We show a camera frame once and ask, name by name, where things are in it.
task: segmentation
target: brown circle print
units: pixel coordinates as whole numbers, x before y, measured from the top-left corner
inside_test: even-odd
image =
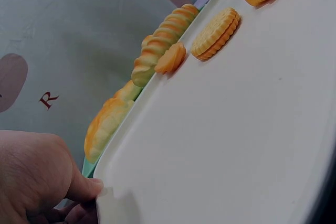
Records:
[[[28,74],[28,64],[17,54],[0,59],[0,113],[8,110],[18,98]]]

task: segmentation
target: carrot slice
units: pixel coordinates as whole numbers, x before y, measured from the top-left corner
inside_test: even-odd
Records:
[[[155,72],[162,74],[174,72],[183,62],[185,55],[186,49],[182,42],[172,45],[159,59]]]

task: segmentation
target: twisted bread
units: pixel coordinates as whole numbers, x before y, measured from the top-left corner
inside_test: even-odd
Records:
[[[135,101],[140,92],[141,88],[135,86],[133,81],[130,80],[123,88],[114,94],[113,98],[119,98],[123,101]]]
[[[132,81],[144,87],[154,74],[154,67],[161,56],[175,44],[198,14],[198,9],[185,4],[175,9],[160,24],[153,36],[145,38],[141,55],[134,62]]]

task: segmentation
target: croissant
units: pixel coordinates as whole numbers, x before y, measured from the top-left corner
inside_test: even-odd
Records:
[[[85,137],[85,156],[90,163],[97,161],[133,104],[134,101],[123,101],[119,98],[111,98],[105,102],[91,122]]]
[[[192,4],[185,4],[169,14],[152,36],[144,39],[140,57],[134,61],[132,72],[132,81],[136,86],[146,86],[158,60],[180,39],[198,12]]]

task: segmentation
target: bread roll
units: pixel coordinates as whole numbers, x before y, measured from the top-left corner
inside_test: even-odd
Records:
[[[140,57],[134,61],[132,81],[136,86],[144,87],[149,82],[158,60],[180,39],[197,14],[195,6],[185,4],[169,14],[151,38],[145,38],[146,43],[143,44],[146,45],[142,47]]]
[[[114,94],[113,98],[119,98],[124,101],[135,101],[141,90],[140,87],[134,85],[133,81],[130,80],[123,88]]]
[[[134,101],[111,98],[106,101],[91,122],[85,137],[84,150],[86,159],[94,164],[119,124],[134,105]]]

